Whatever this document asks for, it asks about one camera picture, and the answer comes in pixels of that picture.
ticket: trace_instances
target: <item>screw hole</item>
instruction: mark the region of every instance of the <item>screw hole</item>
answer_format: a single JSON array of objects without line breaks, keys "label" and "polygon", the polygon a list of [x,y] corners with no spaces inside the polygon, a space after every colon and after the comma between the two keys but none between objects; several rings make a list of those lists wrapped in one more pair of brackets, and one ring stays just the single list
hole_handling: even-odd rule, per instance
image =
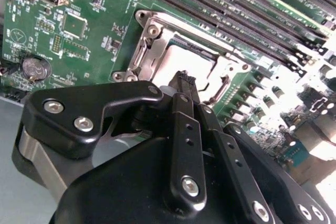
[{"label": "screw hole", "polygon": [[239,167],[242,167],[243,166],[243,164],[239,161],[239,160],[235,160],[235,162],[236,162],[236,164],[239,166]]},{"label": "screw hole", "polygon": [[144,17],[145,17],[145,13],[140,13],[140,14],[139,14],[139,18],[140,18],[140,19],[143,19]]},{"label": "screw hole", "polygon": [[231,149],[234,149],[235,147],[233,146],[233,144],[231,143],[227,143],[227,145],[231,148]]},{"label": "screw hole", "polygon": [[194,142],[190,138],[186,138],[185,141],[189,146],[194,146]]},{"label": "screw hole", "polygon": [[190,124],[186,124],[185,127],[186,127],[188,130],[190,130],[190,131],[193,130],[193,127],[192,127]]}]

